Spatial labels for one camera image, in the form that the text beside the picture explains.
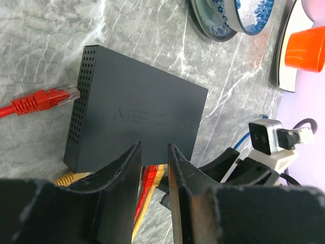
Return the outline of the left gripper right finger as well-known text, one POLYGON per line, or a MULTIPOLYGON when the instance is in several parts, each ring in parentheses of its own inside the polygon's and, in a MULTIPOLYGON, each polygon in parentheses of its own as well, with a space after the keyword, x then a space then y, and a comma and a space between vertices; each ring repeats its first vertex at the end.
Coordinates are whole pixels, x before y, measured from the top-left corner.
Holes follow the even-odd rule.
POLYGON ((324 243, 324 193, 222 185, 168 145, 174 243, 324 243))

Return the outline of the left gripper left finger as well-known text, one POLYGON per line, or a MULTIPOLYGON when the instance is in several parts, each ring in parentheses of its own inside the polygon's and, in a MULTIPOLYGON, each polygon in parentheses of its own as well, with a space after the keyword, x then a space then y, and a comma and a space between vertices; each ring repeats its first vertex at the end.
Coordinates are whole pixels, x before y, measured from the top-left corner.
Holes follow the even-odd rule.
POLYGON ((135 143, 67 187, 1 180, 1 243, 131 243, 142 163, 135 143))

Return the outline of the black network switch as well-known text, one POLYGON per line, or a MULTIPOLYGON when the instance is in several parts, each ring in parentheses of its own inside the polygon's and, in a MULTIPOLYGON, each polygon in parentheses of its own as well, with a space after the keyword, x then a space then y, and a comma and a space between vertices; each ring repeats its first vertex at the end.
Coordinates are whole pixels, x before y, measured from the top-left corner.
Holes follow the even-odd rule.
POLYGON ((137 141, 142 165, 167 162, 167 146, 193 154, 208 90, 100 45, 85 46, 63 162, 95 172, 137 141))

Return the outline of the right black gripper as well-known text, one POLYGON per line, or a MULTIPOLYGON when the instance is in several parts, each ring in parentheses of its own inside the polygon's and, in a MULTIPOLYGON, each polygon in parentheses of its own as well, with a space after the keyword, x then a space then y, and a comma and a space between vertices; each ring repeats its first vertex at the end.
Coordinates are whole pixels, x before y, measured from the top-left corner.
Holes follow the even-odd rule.
POLYGON ((186 207, 195 197, 204 198, 215 211, 280 211, 281 192, 274 187, 279 173, 262 162, 227 148, 200 168, 190 163, 177 147, 168 148, 168 176, 159 188, 161 205, 168 210, 186 207))

